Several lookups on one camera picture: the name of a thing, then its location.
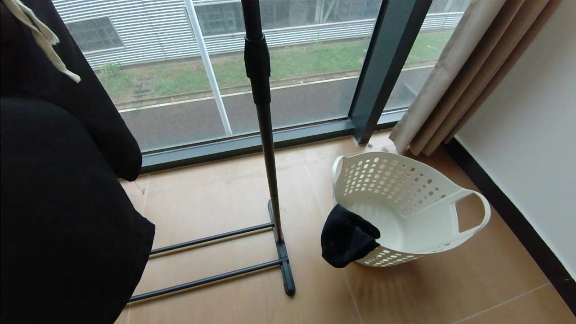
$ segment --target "basket handle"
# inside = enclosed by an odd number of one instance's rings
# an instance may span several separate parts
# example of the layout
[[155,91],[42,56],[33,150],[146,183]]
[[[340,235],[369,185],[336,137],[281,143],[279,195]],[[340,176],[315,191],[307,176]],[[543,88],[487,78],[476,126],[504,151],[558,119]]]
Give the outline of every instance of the basket handle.
[[336,174],[336,172],[338,171],[338,165],[340,164],[340,161],[344,158],[343,155],[340,155],[339,157],[336,158],[336,160],[334,160],[334,164],[332,165],[332,190],[335,191],[336,189],[336,180],[338,179],[338,176]]
[[476,195],[478,198],[480,198],[480,201],[482,201],[482,205],[484,207],[484,219],[482,220],[480,225],[467,229],[464,232],[460,232],[458,234],[458,236],[460,237],[471,237],[472,235],[478,233],[482,228],[484,228],[484,226],[488,224],[488,221],[490,221],[490,204],[488,203],[488,200],[477,191],[462,188],[462,190],[460,190],[458,193],[452,195],[450,202],[454,205],[454,209],[456,209],[456,203],[458,201],[461,201],[462,199],[466,198],[471,194]]

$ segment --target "curtain fold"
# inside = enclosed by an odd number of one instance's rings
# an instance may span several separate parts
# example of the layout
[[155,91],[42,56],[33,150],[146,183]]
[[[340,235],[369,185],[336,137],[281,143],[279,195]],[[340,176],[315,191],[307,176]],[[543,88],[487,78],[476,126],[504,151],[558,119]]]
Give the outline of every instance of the curtain fold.
[[398,152],[432,154],[498,85],[561,0],[473,0],[390,134]]

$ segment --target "basket bottom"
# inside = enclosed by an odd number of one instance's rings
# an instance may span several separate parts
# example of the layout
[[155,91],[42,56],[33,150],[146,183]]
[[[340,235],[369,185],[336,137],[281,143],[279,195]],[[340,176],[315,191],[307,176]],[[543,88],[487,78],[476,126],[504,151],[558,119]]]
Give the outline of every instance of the basket bottom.
[[404,235],[399,219],[402,217],[392,208],[377,201],[354,201],[343,203],[349,211],[360,215],[380,231],[378,244],[393,250],[402,251]]

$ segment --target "white wall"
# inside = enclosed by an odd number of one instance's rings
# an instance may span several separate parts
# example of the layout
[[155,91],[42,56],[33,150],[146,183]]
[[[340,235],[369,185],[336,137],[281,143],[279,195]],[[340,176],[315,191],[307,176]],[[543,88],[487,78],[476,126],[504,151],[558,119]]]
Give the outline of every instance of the white wall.
[[564,0],[457,140],[576,278],[576,0]]

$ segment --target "floor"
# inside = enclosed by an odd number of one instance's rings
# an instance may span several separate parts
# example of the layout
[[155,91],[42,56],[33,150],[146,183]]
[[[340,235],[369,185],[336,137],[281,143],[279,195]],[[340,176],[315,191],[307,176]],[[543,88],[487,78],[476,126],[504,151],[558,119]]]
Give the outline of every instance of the floor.
[[[276,153],[294,297],[285,295],[281,273],[272,268],[129,304],[116,323],[576,323],[494,210],[489,224],[469,241],[412,262],[335,269],[322,259],[320,232],[334,206],[334,159],[366,150],[395,152],[388,134],[375,134],[366,147],[348,137]],[[476,189],[442,149],[417,159]],[[137,185],[122,185],[136,209],[156,224],[154,248],[269,221],[262,155],[144,175]],[[457,207],[461,221],[479,223],[479,201]],[[135,293],[275,258],[269,231],[152,258]]]

